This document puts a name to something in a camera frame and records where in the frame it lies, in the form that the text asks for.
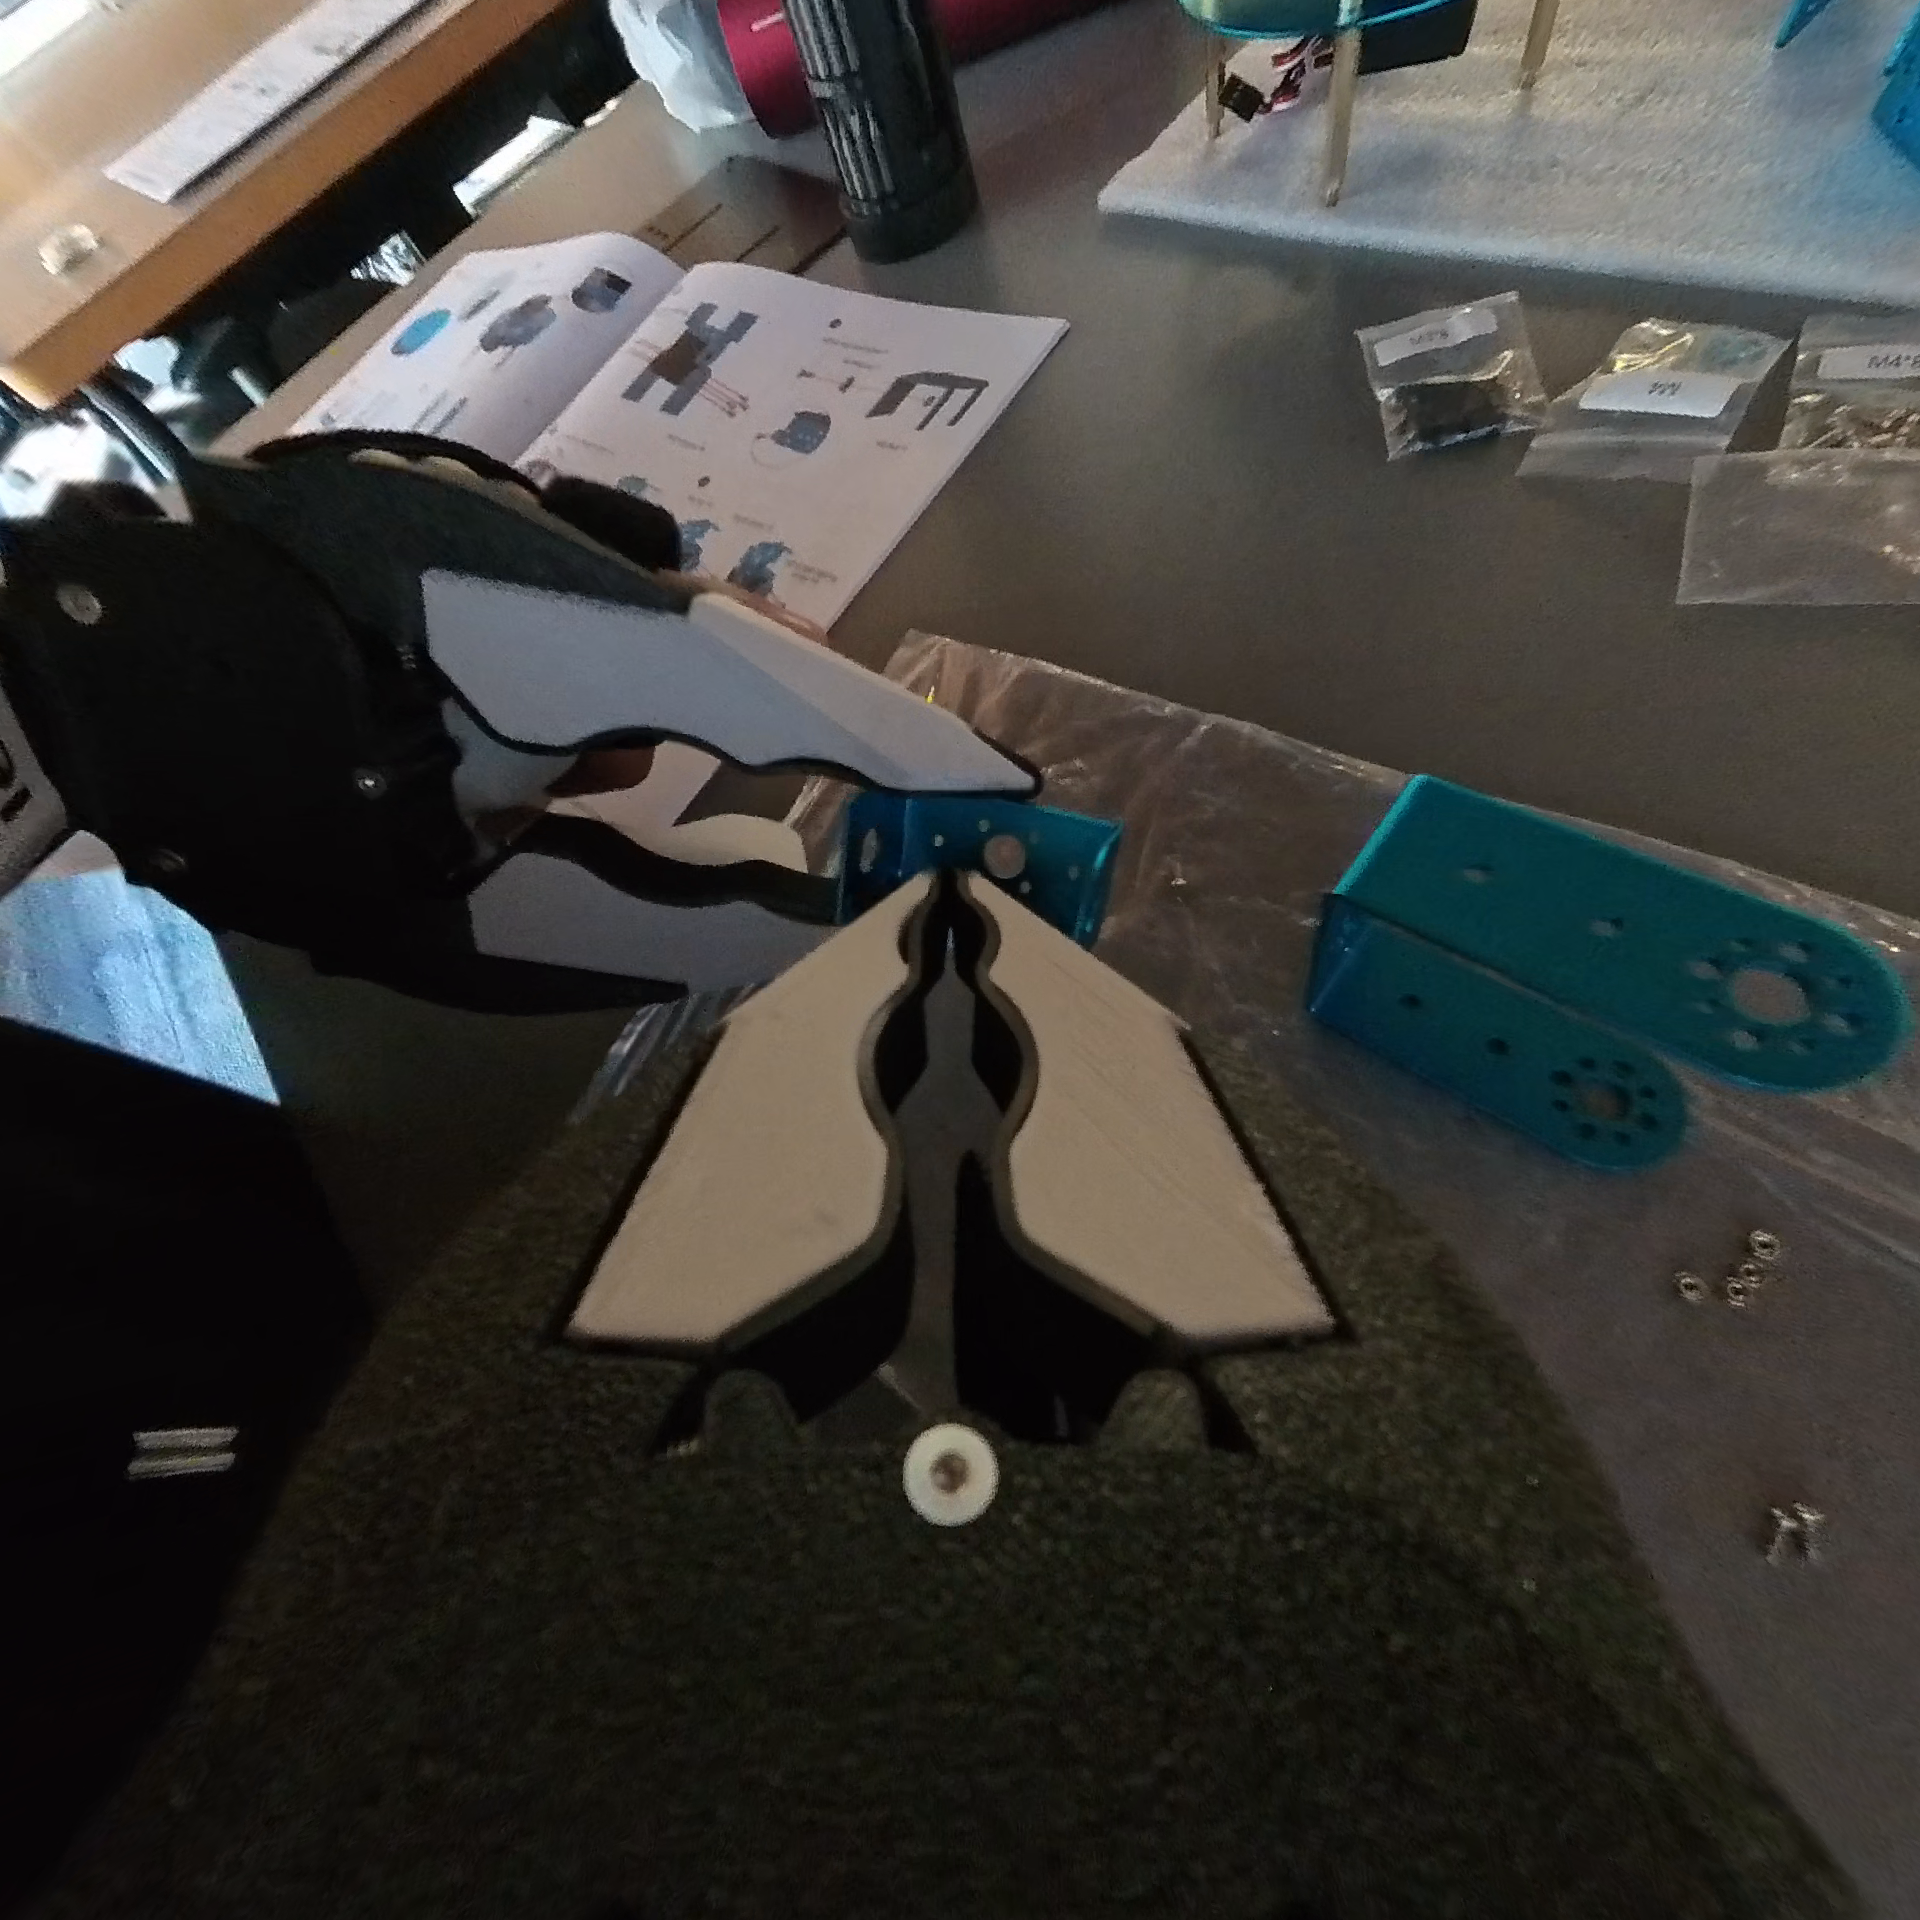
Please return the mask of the white instruction manual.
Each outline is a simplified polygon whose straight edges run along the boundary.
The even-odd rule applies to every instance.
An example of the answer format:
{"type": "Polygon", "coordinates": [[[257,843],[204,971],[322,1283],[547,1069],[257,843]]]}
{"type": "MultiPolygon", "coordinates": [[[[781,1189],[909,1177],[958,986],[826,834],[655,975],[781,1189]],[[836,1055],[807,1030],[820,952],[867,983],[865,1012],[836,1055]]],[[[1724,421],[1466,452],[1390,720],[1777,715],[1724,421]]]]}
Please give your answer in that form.
{"type": "Polygon", "coordinates": [[[462,259],[297,433],[604,483],[676,522],[683,573],[826,632],[1065,329],[589,233],[462,259]]]}

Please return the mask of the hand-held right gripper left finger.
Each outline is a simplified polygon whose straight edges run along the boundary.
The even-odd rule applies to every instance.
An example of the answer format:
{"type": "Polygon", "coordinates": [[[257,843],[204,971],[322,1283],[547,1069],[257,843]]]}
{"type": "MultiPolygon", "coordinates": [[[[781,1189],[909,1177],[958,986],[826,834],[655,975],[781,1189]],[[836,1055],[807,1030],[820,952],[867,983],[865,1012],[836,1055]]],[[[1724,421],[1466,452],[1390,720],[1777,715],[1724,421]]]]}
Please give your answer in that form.
{"type": "Polygon", "coordinates": [[[737,1351],[858,1276],[901,1223],[928,1069],[933,875],[721,1025],[566,1322],[598,1349],[737,1351]]]}

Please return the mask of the small blue U bracket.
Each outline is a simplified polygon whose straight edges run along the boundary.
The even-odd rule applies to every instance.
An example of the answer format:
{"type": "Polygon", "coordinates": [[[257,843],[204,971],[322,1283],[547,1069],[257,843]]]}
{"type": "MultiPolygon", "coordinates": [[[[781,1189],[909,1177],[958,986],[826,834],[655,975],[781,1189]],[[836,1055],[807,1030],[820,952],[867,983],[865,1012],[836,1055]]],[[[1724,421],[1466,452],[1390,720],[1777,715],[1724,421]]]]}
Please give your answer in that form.
{"type": "Polygon", "coordinates": [[[994,885],[1073,944],[1090,949],[1108,915],[1124,830],[1011,797],[858,793],[837,846],[836,925],[926,872],[994,885]]]}

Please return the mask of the white paper sheet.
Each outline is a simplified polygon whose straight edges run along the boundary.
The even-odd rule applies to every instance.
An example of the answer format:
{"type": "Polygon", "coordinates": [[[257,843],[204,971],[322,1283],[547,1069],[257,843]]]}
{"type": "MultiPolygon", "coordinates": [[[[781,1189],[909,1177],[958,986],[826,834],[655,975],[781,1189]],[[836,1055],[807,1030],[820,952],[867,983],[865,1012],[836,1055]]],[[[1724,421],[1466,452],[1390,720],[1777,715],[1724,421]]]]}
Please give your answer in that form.
{"type": "Polygon", "coordinates": [[[204,83],[163,125],[113,159],[104,178],[172,206],[240,149],[272,131],[421,2],[316,2],[204,83]]]}

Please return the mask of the white foam sheet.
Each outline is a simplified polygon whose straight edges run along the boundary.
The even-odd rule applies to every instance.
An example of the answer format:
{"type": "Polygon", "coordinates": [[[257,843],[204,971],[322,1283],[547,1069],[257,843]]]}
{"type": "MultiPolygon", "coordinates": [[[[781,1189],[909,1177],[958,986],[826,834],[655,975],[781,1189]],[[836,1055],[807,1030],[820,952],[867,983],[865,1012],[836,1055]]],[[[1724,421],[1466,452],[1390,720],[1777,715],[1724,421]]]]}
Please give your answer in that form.
{"type": "Polygon", "coordinates": [[[1787,6],[1561,6],[1522,91],[1528,15],[1481,6],[1457,60],[1363,81],[1332,208],[1318,106],[1210,140],[1194,102],[1099,210],[1810,309],[1916,306],[1918,182],[1871,123],[1913,6],[1831,6],[1785,48],[1787,6]]]}

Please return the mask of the clear plastic bag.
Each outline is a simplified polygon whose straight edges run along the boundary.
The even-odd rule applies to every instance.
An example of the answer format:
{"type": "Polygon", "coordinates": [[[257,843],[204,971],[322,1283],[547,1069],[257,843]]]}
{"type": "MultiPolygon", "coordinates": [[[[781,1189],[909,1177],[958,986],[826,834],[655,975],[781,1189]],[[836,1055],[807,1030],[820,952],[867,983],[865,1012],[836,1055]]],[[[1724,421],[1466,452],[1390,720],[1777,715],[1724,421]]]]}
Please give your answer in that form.
{"type": "Polygon", "coordinates": [[[1219,1368],[1252,1454],[1035,1456],[967,1617],[830,1547],[836,1677],[752,1555],[696,1625],[773,1673],[610,1916],[1916,1916],[1916,1071],[1600,1205],[1330,1043],[1209,1066],[1348,1337],[1219,1368]],[[1768,1299],[1669,1295],[1749,1229],[1768,1299]]]}

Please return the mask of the pile of small screw bags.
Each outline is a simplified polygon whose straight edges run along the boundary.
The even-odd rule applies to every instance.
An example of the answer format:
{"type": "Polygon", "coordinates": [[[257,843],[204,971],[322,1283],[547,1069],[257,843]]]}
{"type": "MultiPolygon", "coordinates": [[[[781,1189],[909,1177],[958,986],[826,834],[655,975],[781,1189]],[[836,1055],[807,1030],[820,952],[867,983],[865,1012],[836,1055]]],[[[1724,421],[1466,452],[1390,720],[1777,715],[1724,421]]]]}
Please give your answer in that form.
{"type": "Polygon", "coordinates": [[[1518,435],[1522,480],[1682,487],[1679,606],[1916,608],[1913,306],[1820,312],[1790,340],[1638,320],[1558,396],[1513,292],[1355,345],[1390,459],[1518,435]]]}

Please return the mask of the black perforated cylinder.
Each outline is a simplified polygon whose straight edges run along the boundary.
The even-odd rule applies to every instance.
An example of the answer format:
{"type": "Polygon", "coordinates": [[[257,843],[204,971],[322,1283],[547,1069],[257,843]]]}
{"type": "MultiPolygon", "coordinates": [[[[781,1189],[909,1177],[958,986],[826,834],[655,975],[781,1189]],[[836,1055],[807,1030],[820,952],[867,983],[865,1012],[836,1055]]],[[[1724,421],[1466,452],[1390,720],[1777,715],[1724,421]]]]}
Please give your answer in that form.
{"type": "Polygon", "coordinates": [[[783,15],[853,254],[897,265],[963,233],[975,176],[930,6],[788,2],[783,15]]]}

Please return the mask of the person's black clothing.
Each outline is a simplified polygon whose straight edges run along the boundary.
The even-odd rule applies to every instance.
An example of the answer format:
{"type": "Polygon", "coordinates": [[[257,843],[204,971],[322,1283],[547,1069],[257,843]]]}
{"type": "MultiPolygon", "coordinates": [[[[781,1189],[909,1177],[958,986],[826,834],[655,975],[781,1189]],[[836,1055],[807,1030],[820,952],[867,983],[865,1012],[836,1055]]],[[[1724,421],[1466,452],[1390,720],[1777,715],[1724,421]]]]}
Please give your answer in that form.
{"type": "Polygon", "coordinates": [[[371,1311],[276,1105],[5,1021],[3,1107],[19,1916],[203,1657],[371,1311]]]}

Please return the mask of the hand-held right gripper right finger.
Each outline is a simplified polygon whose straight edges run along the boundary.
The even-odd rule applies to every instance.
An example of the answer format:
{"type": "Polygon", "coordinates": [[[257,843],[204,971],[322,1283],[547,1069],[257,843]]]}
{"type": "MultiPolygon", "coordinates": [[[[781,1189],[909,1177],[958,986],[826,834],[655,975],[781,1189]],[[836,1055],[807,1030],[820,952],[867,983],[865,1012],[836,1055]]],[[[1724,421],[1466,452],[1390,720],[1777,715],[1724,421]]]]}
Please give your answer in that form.
{"type": "Polygon", "coordinates": [[[1012,1043],[990,1153],[998,1229],[1073,1296],[1158,1343],[1283,1343],[1336,1330],[1185,1022],[990,881],[973,994],[1012,1043]]]}

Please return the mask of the small silver nuts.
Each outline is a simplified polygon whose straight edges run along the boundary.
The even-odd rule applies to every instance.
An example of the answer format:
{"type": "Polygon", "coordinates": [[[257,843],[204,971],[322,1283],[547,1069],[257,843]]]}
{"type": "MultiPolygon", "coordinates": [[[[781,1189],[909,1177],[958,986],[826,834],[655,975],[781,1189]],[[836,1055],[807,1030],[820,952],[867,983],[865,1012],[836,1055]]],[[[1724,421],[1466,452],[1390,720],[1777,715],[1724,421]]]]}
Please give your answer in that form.
{"type": "Polygon", "coordinates": [[[1739,1256],[1717,1271],[1687,1267],[1669,1276],[1669,1295],[1687,1305],[1717,1303],[1751,1311],[1785,1283],[1785,1241],[1771,1229],[1749,1229],[1739,1256]]]}

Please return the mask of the large blue U bracket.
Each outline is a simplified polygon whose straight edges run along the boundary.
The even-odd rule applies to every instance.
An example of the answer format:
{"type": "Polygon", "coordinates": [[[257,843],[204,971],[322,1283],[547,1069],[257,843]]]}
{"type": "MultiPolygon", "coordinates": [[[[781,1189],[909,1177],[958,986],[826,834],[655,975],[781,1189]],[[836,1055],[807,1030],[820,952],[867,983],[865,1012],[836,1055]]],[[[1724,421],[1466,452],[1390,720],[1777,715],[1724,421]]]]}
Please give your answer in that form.
{"type": "Polygon", "coordinates": [[[1672,1061],[1802,1097],[1913,1035],[1892,966],[1838,924],[1428,777],[1323,896],[1305,1012],[1602,1172],[1682,1145],[1672,1061]]]}

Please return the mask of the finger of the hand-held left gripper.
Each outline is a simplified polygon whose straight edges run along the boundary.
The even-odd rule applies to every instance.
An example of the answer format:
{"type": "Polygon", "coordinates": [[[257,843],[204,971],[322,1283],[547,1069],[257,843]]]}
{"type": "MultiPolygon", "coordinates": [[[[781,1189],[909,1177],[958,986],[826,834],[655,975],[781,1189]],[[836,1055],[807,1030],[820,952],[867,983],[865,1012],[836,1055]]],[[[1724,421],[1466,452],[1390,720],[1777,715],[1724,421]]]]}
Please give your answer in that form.
{"type": "Polygon", "coordinates": [[[837,880],[777,861],[522,843],[468,896],[468,919],[491,959],[719,993],[804,961],[833,934],[837,905],[837,880]]]}
{"type": "Polygon", "coordinates": [[[728,594],[683,611],[421,578],[426,651],[501,747],[578,758],[682,742],[752,772],[1032,800],[1039,773],[953,712],[728,594]]]}

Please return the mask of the red cylinder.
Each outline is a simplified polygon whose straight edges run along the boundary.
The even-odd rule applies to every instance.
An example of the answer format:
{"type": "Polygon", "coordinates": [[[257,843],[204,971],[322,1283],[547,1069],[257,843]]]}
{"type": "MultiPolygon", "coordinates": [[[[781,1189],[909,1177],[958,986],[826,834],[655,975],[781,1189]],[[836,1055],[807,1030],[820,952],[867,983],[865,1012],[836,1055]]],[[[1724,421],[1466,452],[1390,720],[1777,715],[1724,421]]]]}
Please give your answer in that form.
{"type": "Polygon", "coordinates": [[[719,2],[719,30],[745,108],[772,139],[815,128],[796,38],[781,2],[719,2]]]}

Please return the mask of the dark grey desk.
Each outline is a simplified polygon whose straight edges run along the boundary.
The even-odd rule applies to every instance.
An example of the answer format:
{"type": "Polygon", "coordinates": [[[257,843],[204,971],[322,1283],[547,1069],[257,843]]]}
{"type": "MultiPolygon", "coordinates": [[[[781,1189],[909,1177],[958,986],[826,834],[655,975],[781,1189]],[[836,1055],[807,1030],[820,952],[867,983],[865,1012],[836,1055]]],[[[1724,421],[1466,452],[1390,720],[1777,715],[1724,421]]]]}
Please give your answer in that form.
{"type": "Polygon", "coordinates": [[[1585,1174],[1308,1022],[1318,894],[1378,818],[1389,772],[1726,856],[1881,907],[1916,931],[1916,611],[1679,608],[1684,491],[1515,480],[1518,444],[1389,462],[1354,331],[1518,289],[1550,391],[1633,320],[1785,331],[1797,300],[1451,259],[1297,248],[1095,212],[1109,172],[1196,92],[1185,20],[1124,6],[963,78],[982,220],[945,248],[823,281],[928,305],[1032,312],[1067,337],[837,624],[887,663],[909,632],[1059,665],[986,663],[1024,698],[1094,810],[1122,801],[1109,924],[1143,986],[1207,1035],[1330,1043],[1371,1069],[1383,1117],[1422,1097],[1494,1149],[1593,1183],[1600,1205],[1728,1136],[1726,1113],[1797,1122],[1816,1100],[1690,1088],[1682,1153],[1585,1174]]]}

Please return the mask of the wooden table with dark frame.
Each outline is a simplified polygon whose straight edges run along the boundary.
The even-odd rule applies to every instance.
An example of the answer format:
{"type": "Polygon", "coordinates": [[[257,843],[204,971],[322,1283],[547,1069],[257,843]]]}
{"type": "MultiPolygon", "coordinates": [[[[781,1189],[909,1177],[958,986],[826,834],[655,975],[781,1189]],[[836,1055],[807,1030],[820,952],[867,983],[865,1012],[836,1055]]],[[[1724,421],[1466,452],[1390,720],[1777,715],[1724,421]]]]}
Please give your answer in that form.
{"type": "Polygon", "coordinates": [[[594,6],[423,6],[274,128],[156,203],[107,166],[301,6],[128,6],[5,78],[5,384],[53,405],[438,110],[594,6]]]}

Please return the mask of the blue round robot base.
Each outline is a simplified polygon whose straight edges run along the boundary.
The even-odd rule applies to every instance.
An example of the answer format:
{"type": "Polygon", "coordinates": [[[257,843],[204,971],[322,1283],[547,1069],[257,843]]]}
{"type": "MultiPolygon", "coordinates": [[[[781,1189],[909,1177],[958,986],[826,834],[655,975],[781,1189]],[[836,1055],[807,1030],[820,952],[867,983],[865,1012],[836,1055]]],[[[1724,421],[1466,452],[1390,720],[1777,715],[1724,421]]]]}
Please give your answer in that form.
{"type": "Polygon", "coordinates": [[[1326,39],[1359,27],[1363,77],[1460,57],[1476,2],[1179,2],[1199,27],[1226,39],[1326,39]]]}

